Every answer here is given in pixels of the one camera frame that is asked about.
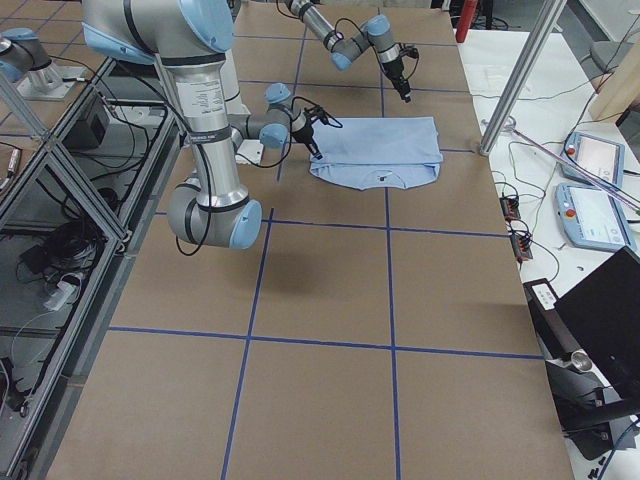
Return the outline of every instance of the grid floor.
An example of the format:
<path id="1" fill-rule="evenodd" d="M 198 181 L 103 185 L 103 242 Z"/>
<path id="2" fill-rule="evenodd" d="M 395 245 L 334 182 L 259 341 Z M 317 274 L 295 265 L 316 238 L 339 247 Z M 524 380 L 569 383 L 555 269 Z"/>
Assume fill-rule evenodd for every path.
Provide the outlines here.
<path id="1" fill-rule="evenodd" d="M 49 6 L 38 29 L 66 21 L 14 3 Z M 421 51 L 410 104 L 373 54 L 338 75 L 259 4 L 236 23 L 243 102 L 260 112 L 283 82 L 338 118 L 434 116 L 438 182 L 335 187 L 294 145 L 275 171 L 240 167 L 267 215 L 254 247 L 195 258 L 175 251 L 167 192 L 48 478 L 571 478 L 448 19 L 385 13 Z M 191 168 L 185 151 L 170 187 Z"/>

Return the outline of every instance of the silver cylinder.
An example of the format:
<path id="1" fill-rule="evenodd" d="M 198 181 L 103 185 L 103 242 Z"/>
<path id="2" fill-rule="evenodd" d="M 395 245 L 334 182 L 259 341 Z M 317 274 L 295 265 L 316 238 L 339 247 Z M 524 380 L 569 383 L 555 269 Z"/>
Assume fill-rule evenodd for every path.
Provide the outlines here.
<path id="1" fill-rule="evenodd" d="M 221 132 L 219 140 L 194 143 L 192 147 L 203 186 L 197 196 L 198 204 L 207 208 L 226 208 L 248 195 L 238 177 L 231 132 L 225 133 L 229 122 L 220 77 L 222 63 L 166 67 L 173 76 L 182 114 L 193 136 L 210 132 L 215 136 L 215 132 Z"/>
<path id="2" fill-rule="evenodd" d="M 524 87 L 529 73 L 531 73 L 538 55 L 540 55 L 566 3 L 567 0 L 546 0 L 542 6 L 536 24 L 527 37 L 520 57 L 511 72 L 504 92 L 482 137 L 479 149 L 481 155 L 489 155 L 498 140 L 498 135 L 500 135 L 500 131 L 518 100 L 522 87 Z"/>

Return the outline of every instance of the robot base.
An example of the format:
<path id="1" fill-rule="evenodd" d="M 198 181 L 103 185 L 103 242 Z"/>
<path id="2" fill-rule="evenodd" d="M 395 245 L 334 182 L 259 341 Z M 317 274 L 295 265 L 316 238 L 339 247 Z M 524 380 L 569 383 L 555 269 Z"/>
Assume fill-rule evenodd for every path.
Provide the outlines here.
<path id="1" fill-rule="evenodd" d="M 58 71 L 62 78 L 78 78 L 81 77 L 85 71 L 84 67 L 61 67 L 58 65 Z M 59 87 L 54 88 L 48 92 L 37 90 L 29 77 L 25 77 L 20 85 L 18 85 L 18 92 L 26 100 L 53 100 L 62 101 L 67 94 L 71 91 L 76 82 L 63 82 Z"/>

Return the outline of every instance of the light blue shirt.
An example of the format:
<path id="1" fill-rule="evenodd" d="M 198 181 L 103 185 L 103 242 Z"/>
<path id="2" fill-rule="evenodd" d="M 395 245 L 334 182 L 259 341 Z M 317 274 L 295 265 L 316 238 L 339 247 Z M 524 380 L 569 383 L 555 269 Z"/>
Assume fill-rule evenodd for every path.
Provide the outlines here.
<path id="1" fill-rule="evenodd" d="M 311 158 L 313 175 L 366 190 L 412 188 L 434 182 L 442 154 L 433 117 L 345 118 L 343 128 L 314 126 L 323 157 Z"/>

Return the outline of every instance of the blue tape line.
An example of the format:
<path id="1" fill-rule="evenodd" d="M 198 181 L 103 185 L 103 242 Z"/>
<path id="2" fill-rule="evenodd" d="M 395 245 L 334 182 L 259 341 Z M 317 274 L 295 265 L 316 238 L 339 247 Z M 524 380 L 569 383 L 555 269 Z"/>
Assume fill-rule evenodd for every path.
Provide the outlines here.
<path id="1" fill-rule="evenodd" d="M 396 453 L 396 480 L 402 479 L 400 455 L 400 407 L 398 400 L 398 365 L 396 356 L 396 320 L 393 294 L 393 257 L 391 249 L 391 212 L 389 208 L 389 189 L 384 189 L 385 217 L 387 230 L 387 276 L 389 280 L 389 328 L 391 332 L 391 377 L 393 381 L 393 427 Z"/>
<path id="2" fill-rule="evenodd" d="M 142 327 L 123 327 L 113 325 L 109 327 L 111 332 L 127 332 L 127 333 L 152 333 L 155 335 L 177 335 L 182 337 L 208 337 L 208 338 L 225 338 L 231 340 L 246 340 L 246 335 L 235 335 L 232 333 L 216 333 L 216 332 L 199 332 L 190 330 L 166 330 L 161 328 L 142 328 Z"/>
<path id="3" fill-rule="evenodd" d="M 439 235 L 460 235 L 465 237 L 509 238 L 506 233 L 458 232 L 454 230 L 431 230 L 422 228 L 391 227 L 394 232 L 434 233 Z"/>
<path id="4" fill-rule="evenodd" d="M 270 81 L 270 80 L 238 80 L 238 83 L 261 83 L 261 84 L 271 85 L 272 83 L 275 83 L 275 81 Z M 286 85 L 292 85 L 291 83 L 287 83 L 287 82 L 282 82 L 282 83 L 285 83 Z M 373 86 L 373 85 L 348 85 L 348 84 L 347 85 L 339 85 L 339 84 L 332 84 L 332 83 L 313 83 L 313 82 L 297 82 L 297 85 L 300 86 L 300 87 L 349 88 L 349 89 L 360 89 L 360 90 L 379 90 L 380 89 L 379 86 Z M 383 85 L 382 89 L 383 90 L 390 90 L 390 91 L 393 90 L 393 91 L 395 91 L 393 86 L 385 87 Z M 412 92 L 416 91 L 416 92 L 439 92 L 439 93 L 469 94 L 469 92 L 466 91 L 466 90 L 456 90 L 456 89 L 448 89 L 448 88 L 411 87 L 411 91 Z"/>
<path id="5" fill-rule="evenodd" d="M 469 148 L 441 148 L 440 151 L 450 153 L 476 153 Z"/>
<path id="6" fill-rule="evenodd" d="M 267 343 L 289 343 L 295 345 L 318 345 L 323 347 L 361 348 L 365 350 L 391 350 L 389 345 L 376 345 L 370 343 L 335 342 L 330 340 L 309 340 L 301 338 L 265 337 L 253 336 L 252 341 Z"/>
<path id="7" fill-rule="evenodd" d="M 304 37 L 280 37 L 280 36 L 270 36 L 270 35 L 235 35 L 236 38 L 253 38 L 258 40 L 305 40 Z M 318 38 L 306 38 L 308 41 L 312 42 L 320 42 L 321 40 Z M 422 47 L 458 47 L 456 43 L 432 43 L 432 42 L 410 42 L 412 45 L 422 46 Z"/>
<path id="8" fill-rule="evenodd" d="M 0 20 L 0 24 L 3 24 L 4 22 L 6 22 L 7 20 L 13 20 L 15 17 L 13 15 L 15 15 L 15 13 L 20 10 L 22 7 L 24 7 L 27 2 L 29 0 L 23 0 L 22 3 L 13 11 L 11 12 L 7 17 L 3 18 L 2 20 Z"/>
<path id="9" fill-rule="evenodd" d="M 542 355 L 521 353 L 479 352 L 472 350 L 449 350 L 440 348 L 396 347 L 401 352 L 434 353 L 438 355 L 461 355 L 466 357 L 512 358 L 517 360 L 544 360 Z"/>
<path id="10" fill-rule="evenodd" d="M 271 220 L 271 223 L 279 223 L 282 225 L 308 225 L 313 227 L 354 228 L 360 230 L 386 230 L 386 227 L 376 227 L 373 225 L 348 225 L 342 223 L 316 223 L 302 221 L 299 222 L 296 220 Z"/>
<path id="11" fill-rule="evenodd" d="M 258 40 L 304 40 L 303 37 L 281 37 L 281 36 L 271 36 L 271 35 L 234 35 L 236 38 L 255 38 Z"/>
<path id="12" fill-rule="evenodd" d="M 205 338 L 221 338 L 226 340 L 241 340 L 247 341 L 249 337 L 246 335 L 239 335 L 233 333 L 218 333 L 218 332 L 201 332 L 197 330 L 168 330 L 162 328 L 147 328 L 147 327 L 126 327 L 121 325 L 112 325 L 108 328 L 112 332 L 125 332 L 125 333 L 148 333 L 152 335 L 176 335 L 180 337 L 205 337 Z M 391 345 L 379 345 L 375 343 L 357 343 L 357 342 L 338 342 L 331 340 L 313 340 L 304 338 L 285 338 L 285 337 L 268 337 L 268 336 L 251 336 L 251 341 L 264 342 L 264 343 L 289 343 L 296 345 L 317 345 L 325 347 L 342 347 L 342 348 L 360 348 L 364 350 L 389 350 L 391 351 Z M 489 358 L 511 358 L 516 360 L 544 360 L 541 355 L 529 355 L 520 353 L 506 353 L 506 352 L 482 352 L 474 350 L 453 350 L 444 348 L 428 348 L 428 347 L 411 347 L 396 345 L 396 351 L 413 352 L 413 353 L 428 353 L 436 355 L 462 355 L 467 357 L 489 357 Z"/>
<path id="13" fill-rule="evenodd" d="M 318 223 L 303 222 L 297 220 L 262 220 L 263 222 L 279 223 L 282 225 L 307 225 L 311 227 L 330 227 L 330 228 L 353 228 L 359 230 L 391 230 L 392 232 L 410 232 L 410 233 L 433 233 L 438 235 L 460 235 L 470 237 L 491 237 L 491 238 L 509 238 L 506 233 L 484 233 L 484 232 L 461 232 L 454 230 L 435 230 L 430 228 L 409 228 L 409 227 L 377 227 L 375 225 L 349 225 L 343 223 Z"/>
<path id="14" fill-rule="evenodd" d="M 274 209 L 269 213 L 269 220 L 273 219 Z M 253 297 L 253 305 L 251 307 L 251 318 L 249 320 L 249 329 L 247 331 L 247 339 L 244 344 L 244 353 L 242 355 L 242 366 L 240 367 L 240 378 L 238 379 L 238 387 L 236 389 L 236 398 L 233 403 L 233 414 L 231 415 L 231 425 L 229 426 L 229 436 L 227 438 L 227 448 L 224 453 L 224 463 L 222 465 L 221 480 L 226 480 L 229 468 L 229 458 L 231 457 L 231 447 L 233 445 L 233 434 L 236 428 L 236 420 L 238 418 L 238 410 L 240 408 L 240 396 L 242 394 L 242 385 L 244 383 L 244 375 L 247 369 L 247 359 L 249 358 L 249 346 L 251 345 L 251 334 L 253 333 L 253 324 L 258 309 L 258 298 L 260 297 L 260 288 L 262 287 L 262 275 L 264 274 L 264 266 L 267 261 L 267 250 L 269 249 L 269 238 L 271 237 L 271 223 L 267 225 L 267 233 L 264 239 L 264 247 L 262 248 L 262 258 L 260 259 L 260 269 L 258 270 L 258 278 L 256 280 L 256 291 Z"/>
<path id="15" fill-rule="evenodd" d="M 53 12 L 51 15 L 49 15 L 49 17 L 45 19 L 44 23 L 36 29 L 36 32 L 39 32 L 42 27 L 49 24 L 49 22 L 53 19 L 53 17 L 55 17 L 60 12 L 60 10 L 64 8 L 65 5 L 66 5 L 65 2 L 61 3 L 61 5 L 56 9 L 56 11 Z"/>
<path id="16" fill-rule="evenodd" d="M 72 46 L 72 45 L 82 45 L 82 44 L 74 43 L 74 42 L 76 41 L 76 39 L 82 35 L 82 33 L 83 33 L 83 32 L 82 32 L 82 30 L 80 30 L 80 31 L 76 34 L 76 36 L 75 36 L 75 37 L 73 37 L 73 38 L 71 39 L 71 42 L 69 42 L 69 44 L 67 44 L 67 46 L 66 46 L 66 47 L 64 47 L 64 48 L 62 49 L 62 51 L 60 52 L 60 55 L 58 55 L 58 56 L 59 56 L 59 57 L 64 56 L 64 53 L 65 53 L 67 50 L 69 50 L 69 47 L 70 47 L 70 46 Z"/>

